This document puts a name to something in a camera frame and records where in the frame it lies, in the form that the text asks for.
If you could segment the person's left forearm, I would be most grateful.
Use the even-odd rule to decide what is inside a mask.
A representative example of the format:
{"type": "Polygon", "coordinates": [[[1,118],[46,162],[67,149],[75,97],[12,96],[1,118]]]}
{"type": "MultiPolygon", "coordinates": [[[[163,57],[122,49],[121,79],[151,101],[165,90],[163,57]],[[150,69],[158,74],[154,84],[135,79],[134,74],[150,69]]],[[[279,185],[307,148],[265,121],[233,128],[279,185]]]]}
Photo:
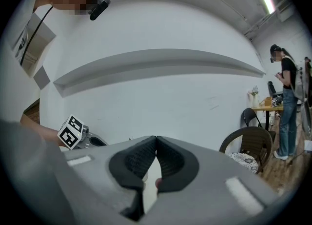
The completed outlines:
{"type": "Polygon", "coordinates": [[[31,120],[25,114],[22,115],[20,123],[22,126],[32,129],[38,133],[45,141],[55,142],[58,144],[58,146],[65,146],[64,143],[59,139],[57,130],[42,126],[31,120]]]}

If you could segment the patterned seat cushion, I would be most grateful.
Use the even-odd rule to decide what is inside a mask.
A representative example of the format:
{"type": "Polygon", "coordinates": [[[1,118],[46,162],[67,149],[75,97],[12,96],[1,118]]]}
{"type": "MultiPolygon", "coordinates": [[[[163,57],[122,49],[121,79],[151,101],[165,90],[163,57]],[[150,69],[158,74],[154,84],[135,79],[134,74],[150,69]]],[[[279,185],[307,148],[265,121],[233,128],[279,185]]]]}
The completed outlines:
{"type": "Polygon", "coordinates": [[[256,159],[248,154],[236,152],[236,153],[229,153],[227,154],[227,156],[232,158],[241,166],[250,170],[252,173],[256,174],[259,170],[259,164],[256,161],[256,159]]]}

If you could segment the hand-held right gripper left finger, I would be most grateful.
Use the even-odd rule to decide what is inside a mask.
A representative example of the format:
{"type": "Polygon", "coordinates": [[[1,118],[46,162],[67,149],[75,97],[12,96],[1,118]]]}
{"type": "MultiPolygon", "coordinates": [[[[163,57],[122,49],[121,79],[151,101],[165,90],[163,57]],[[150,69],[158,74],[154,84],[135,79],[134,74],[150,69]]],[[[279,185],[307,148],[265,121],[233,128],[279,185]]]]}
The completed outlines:
{"type": "Polygon", "coordinates": [[[155,136],[58,151],[58,225],[156,225],[154,210],[144,211],[142,180],[155,157],[155,136]]]}

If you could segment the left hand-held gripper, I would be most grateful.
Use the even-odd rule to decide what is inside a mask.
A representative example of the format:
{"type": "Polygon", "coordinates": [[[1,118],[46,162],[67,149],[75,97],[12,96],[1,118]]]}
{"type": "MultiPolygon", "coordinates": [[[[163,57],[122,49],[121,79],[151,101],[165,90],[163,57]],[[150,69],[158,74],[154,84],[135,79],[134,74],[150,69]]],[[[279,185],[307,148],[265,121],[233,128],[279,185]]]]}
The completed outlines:
{"type": "Polygon", "coordinates": [[[58,138],[70,150],[73,150],[81,141],[83,141],[82,148],[93,148],[108,145],[99,137],[86,137],[88,132],[89,127],[86,126],[83,121],[74,115],[70,115],[60,128],[58,138]]]}

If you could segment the black office chair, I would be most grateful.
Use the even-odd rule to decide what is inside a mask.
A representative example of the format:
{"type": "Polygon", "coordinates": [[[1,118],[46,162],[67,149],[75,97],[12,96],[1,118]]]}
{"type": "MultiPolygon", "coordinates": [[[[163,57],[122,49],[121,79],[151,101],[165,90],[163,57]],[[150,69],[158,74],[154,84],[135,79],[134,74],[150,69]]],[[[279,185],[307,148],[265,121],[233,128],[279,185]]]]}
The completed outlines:
{"type": "Polygon", "coordinates": [[[272,81],[268,81],[268,89],[269,89],[269,94],[272,98],[283,97],[282,91],[276,92],[272,81]]]}

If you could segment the person's white shirt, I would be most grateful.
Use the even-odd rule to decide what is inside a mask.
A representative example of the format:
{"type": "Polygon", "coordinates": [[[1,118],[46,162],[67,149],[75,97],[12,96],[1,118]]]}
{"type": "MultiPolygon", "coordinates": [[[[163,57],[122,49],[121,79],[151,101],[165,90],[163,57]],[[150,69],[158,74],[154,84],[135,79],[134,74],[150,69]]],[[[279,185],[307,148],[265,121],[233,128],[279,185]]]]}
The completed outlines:
{"type": "Polygon", "coordinates": [[[78,179],[64,154],[40,135],[22,127],[22,74],[11,45],[0,39],[0,166],[23,204],[46,225],[78,225],[78,179]]]}

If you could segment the yellow table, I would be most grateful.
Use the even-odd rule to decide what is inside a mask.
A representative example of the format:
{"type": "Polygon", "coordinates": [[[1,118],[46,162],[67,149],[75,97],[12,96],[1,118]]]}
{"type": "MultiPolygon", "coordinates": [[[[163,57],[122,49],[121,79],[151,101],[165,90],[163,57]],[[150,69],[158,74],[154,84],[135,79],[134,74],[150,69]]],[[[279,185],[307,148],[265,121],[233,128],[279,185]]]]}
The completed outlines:
{"type": "Polygon", "coordinates": [[[276,111],[283,111],[284,107],[283,105],[279,105],[276,107],[268,106],[268,105],[260,105],[258,107],[252,107],[252,110],[257,111],[265,111],[266,113],[266,119],[265,119],[265,129],[269,130],[269,118],[270,118],[270,112],[276,112],[276,111]]]}

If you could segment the vase of pale flowers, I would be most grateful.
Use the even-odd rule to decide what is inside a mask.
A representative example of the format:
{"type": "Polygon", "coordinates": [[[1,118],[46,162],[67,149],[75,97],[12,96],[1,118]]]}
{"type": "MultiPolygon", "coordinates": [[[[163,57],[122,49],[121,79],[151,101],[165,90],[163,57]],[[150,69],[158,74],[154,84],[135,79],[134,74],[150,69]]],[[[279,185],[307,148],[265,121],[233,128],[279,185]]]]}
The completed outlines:
{"type": "Polygon", "coordinates": [[[252,90],[248,92],[248,97],[250,100],[251,107],[258,107],[259,106],[259,100],[258,100],[258,87],[255,85],[252,90]]]}

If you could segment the black folding chair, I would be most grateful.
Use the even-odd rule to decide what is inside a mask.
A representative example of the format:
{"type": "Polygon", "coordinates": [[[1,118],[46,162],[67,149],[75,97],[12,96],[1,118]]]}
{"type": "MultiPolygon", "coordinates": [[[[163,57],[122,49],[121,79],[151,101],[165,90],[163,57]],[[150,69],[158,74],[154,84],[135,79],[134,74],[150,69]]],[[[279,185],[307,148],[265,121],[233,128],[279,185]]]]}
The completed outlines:
{"type": "Polygon", "coordinates": [[[257,117],[255,111],[251,108],[246,108],[243,112],[242,112],[242,120],[245,123],[245,125],[247,127],[251,126],[251,122],[256,121],[256,126],[257,127],[263,127],[259,118],[257,117]]]}

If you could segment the white table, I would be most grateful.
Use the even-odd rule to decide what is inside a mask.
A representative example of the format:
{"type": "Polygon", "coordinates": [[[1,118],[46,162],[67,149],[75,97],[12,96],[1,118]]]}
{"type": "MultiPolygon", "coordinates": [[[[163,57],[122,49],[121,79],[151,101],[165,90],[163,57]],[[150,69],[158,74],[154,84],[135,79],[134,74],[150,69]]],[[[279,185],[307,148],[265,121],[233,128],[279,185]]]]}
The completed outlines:
{"type": "Polygon", "coordinates": [[[148,169],[146,176],[144,177],[145,187],[143,190],[143,207],[145,214],[148,213],[152,205],[157,200],[156,181],[158,178],[161,178],[161,169],[157,158],[155,158],[148,169]]]}

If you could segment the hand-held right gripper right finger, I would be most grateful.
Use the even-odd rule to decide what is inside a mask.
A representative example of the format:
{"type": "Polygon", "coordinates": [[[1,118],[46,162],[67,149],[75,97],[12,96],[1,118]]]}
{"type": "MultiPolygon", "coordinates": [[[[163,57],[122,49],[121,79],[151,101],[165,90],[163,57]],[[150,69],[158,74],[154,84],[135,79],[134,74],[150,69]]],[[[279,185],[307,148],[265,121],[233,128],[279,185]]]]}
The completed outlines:
{"type": "Polygon", "coordinates": [[[278,198],[273,189],[224,153],[158,136],[162,173],[145,225],[239,225],[278,198]]]}

